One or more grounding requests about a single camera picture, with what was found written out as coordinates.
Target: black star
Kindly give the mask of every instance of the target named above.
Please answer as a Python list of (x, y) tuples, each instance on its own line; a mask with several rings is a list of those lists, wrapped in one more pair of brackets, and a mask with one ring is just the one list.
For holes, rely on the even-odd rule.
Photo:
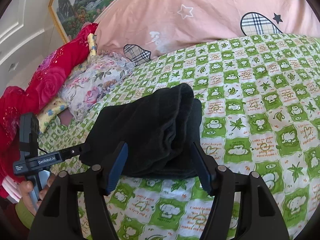
[(279, 22), (283, 22), (282, 20), (281, 20), (281, 14), (279, 14), (279, 15), (277, 15), (277, 14), (275, 14), (275, 13), (273, 13), (274, 15), (275, 15), (275, 17), (273, 18), (274, 20), (276, 20), (276, 22), (279, 24)]

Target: pink bedding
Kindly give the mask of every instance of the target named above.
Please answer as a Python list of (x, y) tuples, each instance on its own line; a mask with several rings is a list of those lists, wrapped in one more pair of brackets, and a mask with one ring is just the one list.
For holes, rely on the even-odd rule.
[(97, 19), (98, 53), (139, 65), (194, 44), (245, 35), (320, 37), (306, 0), (115, 0)]

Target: red blanket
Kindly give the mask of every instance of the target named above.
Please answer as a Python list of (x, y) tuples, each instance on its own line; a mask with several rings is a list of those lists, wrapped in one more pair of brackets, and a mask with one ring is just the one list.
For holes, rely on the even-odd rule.
[(71, 70), (89, 55), (87, 36), (94, 33), (97, 24), (84, 27), (77, 37), (50, 54), (34, 73), (26, 91), (7, 87), (0, 98), (0, 196), (7, 197), (1, 184), (7, 175), (17, 182), (13, 162), (20, 159), (19, 135), (16, 136), (22, 114), (38, 114), (57, 94)]

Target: human hand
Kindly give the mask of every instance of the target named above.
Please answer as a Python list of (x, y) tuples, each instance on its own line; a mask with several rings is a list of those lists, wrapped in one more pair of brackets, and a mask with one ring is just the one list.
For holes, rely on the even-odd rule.
[[(56, 176), (51, 173), (50, 177), (47, 180), (47, 185), (44, 187), (43, 190), (39, 192), (39, 197), (41, 200), (39, 200), (36, 204), (39, 207), (42, 203), (42, 200), (44, 199), (44, 196), (47, 194), (49, 187), (52, 185), (53, 181), (55, 180)], [(33, 191), (33, 184), (31, 181), (23, 181), (19, 185), (21, 195), (22, 195), (22, 200), (23, 203), (25, 204), (26, 208), (35, 216), (36, 215), (36, 210), (33, 207), (31, 198), (29, 196), (29, 193)]]

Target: blue gripper pad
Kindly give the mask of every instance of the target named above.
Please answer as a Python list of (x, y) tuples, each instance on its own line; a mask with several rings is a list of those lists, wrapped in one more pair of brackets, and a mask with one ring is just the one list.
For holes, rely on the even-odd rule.
[(127, 158), (128, 158), (128, 145), (127, 143), (124, 143), (109, 173), (108, 185), (106, 188), (106, 192), (108, 195), (111, 193), (111, 191), (116, 189), (118, 180), (122, 173), (125, 162), (127, 161)]
[(191, 158), (192, 162), (195, 166), (196, 172), (199, 176), (202, 189), (206, 191), (208, 194), (212, 191), (211, 187), (211, 174), (202, 159), (201, 153), (199, 152), (198, 148), (196, 147), (195, 143), (191, 145)]

